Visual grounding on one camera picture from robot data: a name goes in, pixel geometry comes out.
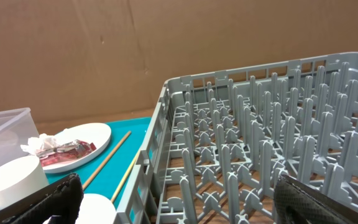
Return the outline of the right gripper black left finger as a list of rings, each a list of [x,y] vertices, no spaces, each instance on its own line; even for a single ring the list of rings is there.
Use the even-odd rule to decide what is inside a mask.
[[[71,173],[0,210],[0,224],[74,223],[83,197],[80,176]]]

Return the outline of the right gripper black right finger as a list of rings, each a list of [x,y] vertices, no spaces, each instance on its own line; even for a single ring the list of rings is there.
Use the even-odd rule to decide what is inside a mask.
[[[358,223],[358,212],[289,175],[278,177],[273,201],[278,223]]]

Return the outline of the small white plate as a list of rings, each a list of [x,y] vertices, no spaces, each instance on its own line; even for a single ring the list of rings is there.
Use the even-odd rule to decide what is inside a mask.
[[[107,197],[100,194],[84,194],[75,224],[113,224],[116,209]]]

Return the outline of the white cup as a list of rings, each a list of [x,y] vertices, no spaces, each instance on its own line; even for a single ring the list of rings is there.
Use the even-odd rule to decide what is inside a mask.
[[[48,185],[37,156],[24,156],[0,167],[0,210]]]

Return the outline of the red foil wrapper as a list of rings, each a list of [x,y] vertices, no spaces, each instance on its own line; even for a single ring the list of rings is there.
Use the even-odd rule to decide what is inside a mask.
[[[93,143],[74,140],[57,147],[42,149],[35,155],[40,159],[42,166],[49,166],[59,162],[72,161],[91,154],[96,150]]]

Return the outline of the white napkin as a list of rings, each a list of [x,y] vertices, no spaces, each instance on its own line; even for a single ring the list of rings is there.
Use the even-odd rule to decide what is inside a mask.
[[[27,144],[21,144],[21,149],[29,154],[36,155],[42,151],[57,147],[55,136],[49,136],[45,133],[39,137],[31,137],[27,140]]]

